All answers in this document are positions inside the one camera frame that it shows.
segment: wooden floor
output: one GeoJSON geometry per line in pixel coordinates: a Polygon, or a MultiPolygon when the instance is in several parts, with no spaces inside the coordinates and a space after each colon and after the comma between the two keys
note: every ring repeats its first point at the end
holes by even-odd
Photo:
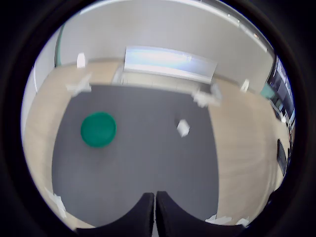
{"type": "MultiPolygon", "coordinates": [[[[57,206],[45,191],[52,190],[51,164],[58,127],[71,99],[66,84],[79,82],[93,72],[91,84],[110,84],[122,61],[89,63],[85,69],[75,65],[54,69],[37,93],[25,127],[23,146],[35,184],[52,210],[57,206]]],[[[252,221],[266,205],[270,193],[282,182],[277,163],[277,140],[285,153],[289,147],[287,128],[278,121],[268,102],[260,95],[242,93],[227,81],[217,79],[223,95],[220,107],[209,105],[219,168],[217,217],[229,216],[235,224],[240,218],[252,221]]],[[[61,219],[71,229],[91,228],[69,213],[61,219]]]]}

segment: gray carpet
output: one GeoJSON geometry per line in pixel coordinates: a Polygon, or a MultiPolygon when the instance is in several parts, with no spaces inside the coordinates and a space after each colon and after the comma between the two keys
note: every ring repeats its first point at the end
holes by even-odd
{"type": "Polygon", "coordinates": [[[188,213],[205,220],[217,212],[218,165],[207,108],[188,94],[152,88],[92,86],[71,99],[52,161],[54,192],[77,218],[102,226],[127,213],[145,192],[167,191],[188,213]],[[91,148],[82,121],[105,111],[117,122],[113,142],[91,148]],[[181,138],[177,121],[190,125],[181,138]]]}

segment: white wall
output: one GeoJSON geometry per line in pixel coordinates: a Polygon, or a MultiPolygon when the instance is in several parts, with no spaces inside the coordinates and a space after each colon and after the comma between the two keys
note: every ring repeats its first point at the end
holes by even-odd
{"type": "Polygon", "coordinates": [[[33,75],[34,75],[34,71],[32,69],[29,75],[28,81],[26,82],[24,95],[23,95],[22,109],[21,109],[21,135],[22,137],[24,135],[26,119],[28,117],[28,113],[30,111],[32,102],[36,95],[36,91],[35,91],[35,87],[33,83],[33,75]]]}
{"type": "Polygon", "coordinates": [[[40,89],[40,86],[43,84],[48,74],[55,67],[55,49],[59,31],[60,30],[58,29],[49,39],[35,62],[35,80],[37,90],[40,89]]]}
{"type": "Polygon", "coordinates": [[[121,1],[75,15],[61,38],[61,63],[123,58],[126,46],[175,49],[218,62],[215,74],[260,92],[273,58],[241,29],[203,9],[163,0],[121,1]]]}
{"type": "Polygon", "coordinates": [[[59,30],[46,43],[40,52],[25,86],[21,109],[21,135],[24,135],[25,124],[33,99],[48,74],[55,67],[55,48],[59,30]]]}

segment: white tape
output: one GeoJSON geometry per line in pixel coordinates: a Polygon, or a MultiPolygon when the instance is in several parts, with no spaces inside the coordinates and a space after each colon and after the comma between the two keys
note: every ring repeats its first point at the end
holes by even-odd
{"type": "Polygon", "coordinates": [[[112,84],[123,84],[123,70],[124,70],[124,65],[120,65],[118,69],[116,70],[112,84]]]}
{"type": "Polygon", "coordinates": [[[211,89],[210,89],[210,91],[211,91],[212,95],[214,95],[215,98],[216,98],[219,102],[222,101],[223,96],[222,96],[222,93],[221,93],[221,91],[220,91],[219,86],[218,86],[217,83],[212,83],[212,84],[211,84],[211,89]]]}
{"type": "Polygon", "coordinates": [[[66,208],[61,200],[61,197],[56,194],[52,194],[47,188],[45,188],[45,190],[49,198],[57,205],[60,216],[63,219],[66,218],[66,208]]]}
{"type": "Polygon", "coordinates": [[[91,79],[92,73],[86,75],[77,85],[66,85],[68,91],[72,92],[72,97],[77,96],[81,92],[91,92],[91,85],[89,80],[91,79]]]}
{"type": "Polygon", "coordinates": [[[84,53],[78,54],[78,57],[77,57],[77,68],[85,68],[86,64],[87,64],[87,61],[85,59],[84,53]]]}
{"type": "Polygon", "coordinates": [[[190,126],[185,119],[180,120],[177,130],[181,137],[185,137],[189,134],[190,126]]]}
{"type": "Polygon", "coordinates": [[[246,80],[243,82],[243,84],[242,84],[242,86],[241,86],[241,88],[240,88],[240,91],[246,92],[246,91],[248,90],[248,87],[249,87],[249,80],[246,79],[246,80]]]}

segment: green frisbee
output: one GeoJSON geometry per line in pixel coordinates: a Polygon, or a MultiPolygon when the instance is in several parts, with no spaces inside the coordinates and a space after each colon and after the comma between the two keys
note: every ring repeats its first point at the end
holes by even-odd
{"type": "Polygon", "coordinates": [[[114,118],[105,112],[90,114],[81,125],[81,137],[91,147],[103,147],[110,144],[117,132],[114,118]]]}

